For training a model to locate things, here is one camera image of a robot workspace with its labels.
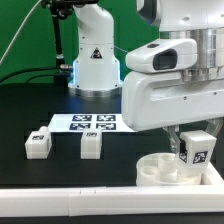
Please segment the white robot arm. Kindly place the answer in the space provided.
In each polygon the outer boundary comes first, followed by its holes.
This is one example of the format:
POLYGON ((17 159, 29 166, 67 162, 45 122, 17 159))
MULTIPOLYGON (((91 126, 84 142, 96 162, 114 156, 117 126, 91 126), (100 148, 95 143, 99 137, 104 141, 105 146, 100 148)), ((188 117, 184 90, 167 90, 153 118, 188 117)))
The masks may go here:
POLYGON ((124 123, 135 131, 163 128, 180 150, 181 124, 206 120, 215 136, 224 120, 224 0, 136 0, 139 16, 160 37, 126 55, 120 78, 114 20, 96 3, 76 3, 79 54, 71 91, 108 96, 121 91, 124 123))

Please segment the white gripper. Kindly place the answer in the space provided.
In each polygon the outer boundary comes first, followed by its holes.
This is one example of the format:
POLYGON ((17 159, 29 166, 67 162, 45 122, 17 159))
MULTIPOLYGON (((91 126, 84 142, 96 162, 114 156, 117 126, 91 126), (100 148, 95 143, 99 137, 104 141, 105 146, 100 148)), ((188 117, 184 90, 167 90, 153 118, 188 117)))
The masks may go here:
POLYGON ((216 137, 224 117, 224 69, 214 80, 183 82, 180 72, 130 72, 123 83, 121 113, 135 131, 163 128, 173 153, 180 151, 181 124, 208 120, 206 132, 216 137))

